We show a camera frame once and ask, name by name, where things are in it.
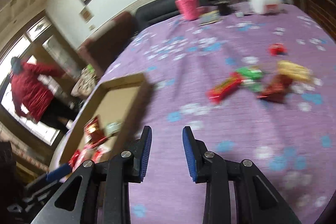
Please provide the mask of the person in red coat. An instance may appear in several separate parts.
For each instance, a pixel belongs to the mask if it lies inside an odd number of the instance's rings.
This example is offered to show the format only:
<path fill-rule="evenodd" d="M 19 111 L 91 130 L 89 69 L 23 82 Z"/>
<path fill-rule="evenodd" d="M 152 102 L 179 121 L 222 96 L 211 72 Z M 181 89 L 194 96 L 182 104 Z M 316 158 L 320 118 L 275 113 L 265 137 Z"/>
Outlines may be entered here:
<path fill-rule="evenodd" d="M 40 75 L 62 78 L 63 70 L 47 64 L 30 64 L 18 57 L 11 58 L 11 92 L 15 113 L 33 123 L 43 123 L 66 134 L 61 119 L 74 121 L 78 112 L 72 110 L 39 81 Z"/>

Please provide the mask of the dark red foil snack packet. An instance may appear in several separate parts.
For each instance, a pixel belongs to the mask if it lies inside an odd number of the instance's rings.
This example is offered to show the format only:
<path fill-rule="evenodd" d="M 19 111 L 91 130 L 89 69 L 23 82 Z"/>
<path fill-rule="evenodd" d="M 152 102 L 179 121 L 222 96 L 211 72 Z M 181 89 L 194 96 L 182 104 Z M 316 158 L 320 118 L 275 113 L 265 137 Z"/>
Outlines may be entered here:
<path fill-rule="evenodd" d="M 84 126 L 85 141 L 89 144 L 96 144 L 105 138 L 104 130 L 100 125 L 100 116 L 90 119 Z"/>

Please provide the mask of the black small cup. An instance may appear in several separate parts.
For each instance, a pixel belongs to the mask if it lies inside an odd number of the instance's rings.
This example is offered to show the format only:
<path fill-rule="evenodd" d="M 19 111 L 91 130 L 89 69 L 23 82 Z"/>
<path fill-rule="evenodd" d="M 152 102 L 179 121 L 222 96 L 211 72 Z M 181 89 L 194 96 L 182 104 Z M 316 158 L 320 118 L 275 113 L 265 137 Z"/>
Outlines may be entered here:
<path fill-rule="evenodd" d="M 227 1 L 218 2 L 217 8 L 220 16 L 227 16 L 232 14 L 232 9 Z"/>

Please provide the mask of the yellow snack bar packet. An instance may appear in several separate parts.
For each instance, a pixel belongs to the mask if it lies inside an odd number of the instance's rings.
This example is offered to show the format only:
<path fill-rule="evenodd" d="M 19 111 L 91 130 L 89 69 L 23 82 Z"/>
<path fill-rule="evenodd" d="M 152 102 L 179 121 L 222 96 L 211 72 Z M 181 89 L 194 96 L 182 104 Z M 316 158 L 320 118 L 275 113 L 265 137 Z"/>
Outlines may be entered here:
<path fill-rule="evenodd" d="M 278 61 L 277 71 L 279 74 L 286 75 L 294 81 L 311 83 L 313 80 L 313 74 L 308 68 L 288 60 Z"/>

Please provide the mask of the green snack packet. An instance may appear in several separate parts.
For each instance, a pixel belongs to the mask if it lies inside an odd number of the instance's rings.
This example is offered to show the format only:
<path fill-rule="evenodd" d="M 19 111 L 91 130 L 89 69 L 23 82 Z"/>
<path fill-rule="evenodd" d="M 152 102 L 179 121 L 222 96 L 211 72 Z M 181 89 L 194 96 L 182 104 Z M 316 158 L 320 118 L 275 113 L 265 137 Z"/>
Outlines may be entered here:
<path fill-rule="evenodd" d="M 254 93 L 259 93 L 263 89 L 261 79 L 263 72 L 258 67 L 241 67 L 235 70 L 242 78 L 241 84 Z"/>

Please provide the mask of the white red snack packet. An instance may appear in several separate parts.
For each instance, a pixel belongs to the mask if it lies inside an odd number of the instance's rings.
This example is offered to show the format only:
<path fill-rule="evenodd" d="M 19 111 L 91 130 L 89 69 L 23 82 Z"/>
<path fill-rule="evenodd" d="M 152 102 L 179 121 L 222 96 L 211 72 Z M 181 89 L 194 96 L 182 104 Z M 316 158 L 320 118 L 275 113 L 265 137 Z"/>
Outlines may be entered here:
<path fill-rule="evenodd" d="M 121 122 L 112 122 L 104 127 L 104 134 L 108 138 L 118 134 L 120 132 L 122 123 Z"/>
<path fill-rule="evenodd" d="M 95 164 L 109 160 L 111 148 L 102 144 L 94 148 L 84 147 L 82 150 L 77 149 L 72 155 L 69 165 L 72 170 L 78 168 L 84 161 L 92 160 Z"/>

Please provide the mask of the small red candy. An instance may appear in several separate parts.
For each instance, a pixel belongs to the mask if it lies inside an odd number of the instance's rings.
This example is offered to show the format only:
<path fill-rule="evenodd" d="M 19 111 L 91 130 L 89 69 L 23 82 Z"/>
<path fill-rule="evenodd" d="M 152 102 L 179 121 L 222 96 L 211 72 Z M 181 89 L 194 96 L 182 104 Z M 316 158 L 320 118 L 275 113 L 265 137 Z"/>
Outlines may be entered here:
<path fill-rule="evenodd" d="M 287 50 L 286 50 L 283 43 L 271 44 L 268 48 L 268 51 L 272 56 L 286 55 L 287 54 Z"/>

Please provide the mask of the purple floral tablecloth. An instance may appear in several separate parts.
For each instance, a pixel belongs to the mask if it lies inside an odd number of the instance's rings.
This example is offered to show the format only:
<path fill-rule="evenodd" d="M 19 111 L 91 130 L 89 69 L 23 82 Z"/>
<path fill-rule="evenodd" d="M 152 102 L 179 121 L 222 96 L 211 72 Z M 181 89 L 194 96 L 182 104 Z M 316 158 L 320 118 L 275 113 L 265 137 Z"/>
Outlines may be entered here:
<path fill-rule="evenodd" d="M 282 43 L 285 59 L 310 70 L 283 104 L 247 88 L 218 105 L 207 92 L 240 67 L 258 66 L 269 83 Z M 335 42 L 292 5 L 277 15 L 228 15 L 201 27 L 176 16 L 141 31 L 102 81 L 145 73 L 154 86 L 142 124 L 153 130 L 149 165 L 130 185 L 133 223 L 201 223 L 205 186 L 187 168 L 182 129 L 231 161 L 251 159 L 302 223 L 314 223 L 335 192 Z"/>

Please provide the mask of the wooden glass door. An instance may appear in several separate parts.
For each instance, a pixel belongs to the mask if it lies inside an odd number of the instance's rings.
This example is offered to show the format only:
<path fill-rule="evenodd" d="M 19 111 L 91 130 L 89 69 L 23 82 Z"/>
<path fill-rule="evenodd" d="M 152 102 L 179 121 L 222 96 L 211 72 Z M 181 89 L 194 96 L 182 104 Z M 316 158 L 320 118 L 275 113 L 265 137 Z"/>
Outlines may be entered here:
<path fill-rule="evenodd" d="M 78 113 L 70 95 L 82 66 L 55 27 L 42 17 L 1 60 L 1 106 L 29 133 L 53 145 Z"/>

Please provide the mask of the green cloth on chair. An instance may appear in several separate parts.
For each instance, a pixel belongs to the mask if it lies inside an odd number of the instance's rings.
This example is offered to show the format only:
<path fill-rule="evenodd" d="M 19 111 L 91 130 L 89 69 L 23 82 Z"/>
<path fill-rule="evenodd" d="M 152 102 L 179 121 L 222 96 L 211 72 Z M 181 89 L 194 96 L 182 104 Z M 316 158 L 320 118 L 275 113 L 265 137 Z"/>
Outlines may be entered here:
<path fill-rule="evenodd" d="M 90 73 L 95 73 L 95 69 L 92 67 L 91 64 L 88 64 L 86 67 L 87 71 L 89 71 Z"/>

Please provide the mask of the patterned cloth on chair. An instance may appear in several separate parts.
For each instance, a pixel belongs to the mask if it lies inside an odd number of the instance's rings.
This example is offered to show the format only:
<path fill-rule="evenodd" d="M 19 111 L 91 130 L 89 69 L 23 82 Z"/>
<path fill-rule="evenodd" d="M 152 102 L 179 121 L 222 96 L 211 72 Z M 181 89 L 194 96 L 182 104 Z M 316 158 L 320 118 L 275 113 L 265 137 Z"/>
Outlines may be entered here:
<path fill-rule="evenodd" d="M 96 73 L 83 69 L 81 75 L 71 90 L 71 96 L 88 98 L 97 85 Z"/>

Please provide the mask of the small colourful booklet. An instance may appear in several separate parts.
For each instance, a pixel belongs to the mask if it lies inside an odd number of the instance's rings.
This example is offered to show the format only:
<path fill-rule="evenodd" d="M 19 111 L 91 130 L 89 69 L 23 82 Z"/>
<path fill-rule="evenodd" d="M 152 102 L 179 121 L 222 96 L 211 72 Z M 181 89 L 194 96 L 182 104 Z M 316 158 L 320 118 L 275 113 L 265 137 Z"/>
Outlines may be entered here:
<path fill-rule="evenodd" d="M 198 25 L 204 26 L 208 24 L 213 24 L 216 22 L 219 22 L 221 20 L 221 15 L 218 10 L 214 10 L 211 12 L 207 12 L 205 14 L 202 14 L 199 17 Z"/>

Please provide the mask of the shallow cardboard box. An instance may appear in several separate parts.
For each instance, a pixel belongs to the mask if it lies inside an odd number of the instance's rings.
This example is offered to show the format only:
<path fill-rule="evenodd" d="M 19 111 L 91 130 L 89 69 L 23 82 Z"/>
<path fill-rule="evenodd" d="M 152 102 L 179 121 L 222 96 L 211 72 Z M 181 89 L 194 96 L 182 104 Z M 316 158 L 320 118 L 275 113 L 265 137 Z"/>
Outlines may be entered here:
<path fill-rule="evenodd" d="M 110 159 L 122 152 L 131 135 L 138 130 L 151 91 L 151 84 L 143 73 L 127 75 L 98 85 L 70 129 L 58 163 L 68 162 L 77 149 L 84 147 L 84 126 L 95 116 L 99 117 L 101 127 L 112 122 L 121 122 L 119 133 L 105 142 L 111 147 L 106 158 Z"/>

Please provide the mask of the pink sleeved water bottle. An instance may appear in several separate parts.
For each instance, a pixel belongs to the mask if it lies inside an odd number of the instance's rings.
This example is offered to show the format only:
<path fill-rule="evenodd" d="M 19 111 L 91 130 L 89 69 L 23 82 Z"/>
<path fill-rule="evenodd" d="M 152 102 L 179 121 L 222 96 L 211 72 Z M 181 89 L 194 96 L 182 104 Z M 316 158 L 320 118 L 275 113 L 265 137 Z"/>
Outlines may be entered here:
<path fill-rule="evenodd" d="M 175 0 L 175 5 L 185 20 L 197 20 L 201 14 L 199 0 Z"/>

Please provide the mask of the red snack packet gold seal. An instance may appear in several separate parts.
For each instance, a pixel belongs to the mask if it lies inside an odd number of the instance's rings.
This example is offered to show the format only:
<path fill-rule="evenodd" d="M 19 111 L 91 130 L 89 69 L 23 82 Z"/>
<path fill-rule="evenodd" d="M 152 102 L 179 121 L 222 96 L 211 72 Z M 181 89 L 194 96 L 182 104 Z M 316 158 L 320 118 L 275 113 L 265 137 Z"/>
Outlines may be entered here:
<path fill-rule="evenodd" d="M 215 104 L 219 104 L 226 97 L 235 92 L 242 84 L 243 77 L 241 74 L 234 72 L 223 82 L 208 91 L 209 100 Z"/>

